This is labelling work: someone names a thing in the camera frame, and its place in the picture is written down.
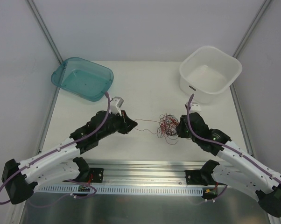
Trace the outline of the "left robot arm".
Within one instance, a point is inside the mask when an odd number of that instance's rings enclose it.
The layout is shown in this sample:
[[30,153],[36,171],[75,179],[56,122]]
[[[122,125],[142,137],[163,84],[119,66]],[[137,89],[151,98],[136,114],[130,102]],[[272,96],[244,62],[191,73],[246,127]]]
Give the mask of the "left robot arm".
[[8,202],[19,204],[47,184],[88,182],[92,171],[81,155],[97,147],[103,138],[114,133],[128,134],[137,125],[124,110],[117,114],[99,111],[53,149],[21,162],[7,161],[1,189],[6,190]]

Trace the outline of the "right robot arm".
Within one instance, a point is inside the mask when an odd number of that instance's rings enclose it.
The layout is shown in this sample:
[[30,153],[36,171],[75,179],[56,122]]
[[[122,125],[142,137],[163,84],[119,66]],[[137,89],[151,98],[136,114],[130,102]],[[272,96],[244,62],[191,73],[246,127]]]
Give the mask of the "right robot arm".
[[179,138],[191,139],[203,151],[231,164],[236,171],[208,160],[199,170],[187,170],[188,184],[228,185],[256,200],[259,206],[273,217],[281,217],[281,174],[276,172],[245,150],[241,150],[231,138],[218,129],[210,129],[199,113],[180,117],[176,127]]

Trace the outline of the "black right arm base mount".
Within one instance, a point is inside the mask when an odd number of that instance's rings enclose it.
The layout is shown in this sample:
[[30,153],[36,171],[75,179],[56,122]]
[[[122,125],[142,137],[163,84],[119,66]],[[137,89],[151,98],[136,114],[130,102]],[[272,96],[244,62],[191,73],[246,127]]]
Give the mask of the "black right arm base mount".
[[187,185],[216,185],[216,181],[211,174],[219,162],[208,160],[200,169],[185,170],[185,179]]

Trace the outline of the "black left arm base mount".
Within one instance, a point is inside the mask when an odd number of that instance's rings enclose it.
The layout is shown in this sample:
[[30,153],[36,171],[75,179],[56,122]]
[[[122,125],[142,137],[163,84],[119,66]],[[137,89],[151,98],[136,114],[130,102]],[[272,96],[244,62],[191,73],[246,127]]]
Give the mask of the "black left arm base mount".
[[103,168],[91,168],[83,157],[76,157],[72,160],[78,165],[78,176],[70,180],[85,183],[102,183],[104,176]]

